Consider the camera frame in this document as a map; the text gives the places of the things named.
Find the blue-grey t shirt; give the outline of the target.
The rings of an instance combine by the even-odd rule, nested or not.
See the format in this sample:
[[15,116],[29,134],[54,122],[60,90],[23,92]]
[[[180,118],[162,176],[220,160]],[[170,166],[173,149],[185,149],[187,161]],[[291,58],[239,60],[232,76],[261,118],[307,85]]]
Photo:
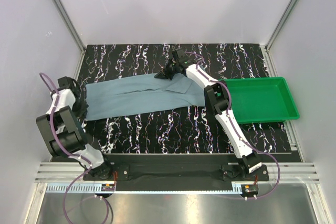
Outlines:
[[143,74],[87,84],[86,120],[205,106],[204,91],[193,80],[179,73],[172,80],[154,76]]

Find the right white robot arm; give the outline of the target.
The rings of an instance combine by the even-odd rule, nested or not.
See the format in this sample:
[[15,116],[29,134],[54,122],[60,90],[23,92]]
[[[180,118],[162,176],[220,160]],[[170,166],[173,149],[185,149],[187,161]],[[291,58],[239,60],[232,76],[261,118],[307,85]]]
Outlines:
[[238,159],[239,176],[244,180],[252,179],[261,168],[262,162],[236,121],[232,109],[232,96],[227,85],[207,74],[201,67],[201,61],[195,62],[181,48],[169,53],[167,64],[155,78],[172,80],[178,73],[193,80],[203,89],[207,111],[220,123],[233,146]]

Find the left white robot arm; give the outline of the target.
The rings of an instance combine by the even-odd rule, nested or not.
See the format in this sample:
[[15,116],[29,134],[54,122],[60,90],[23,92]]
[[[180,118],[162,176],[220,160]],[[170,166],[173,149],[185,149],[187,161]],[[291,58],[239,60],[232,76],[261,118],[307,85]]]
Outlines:
[[113,167],[102,151],[89,144],[79,119],[86,115],[88,105],[80,101],[81,88],[71,77],[58,79],[59,87],[48,87],[51,106],[36,119],[37,127],[52,157],[66,157],[79,162],[93,178],[107,180]]

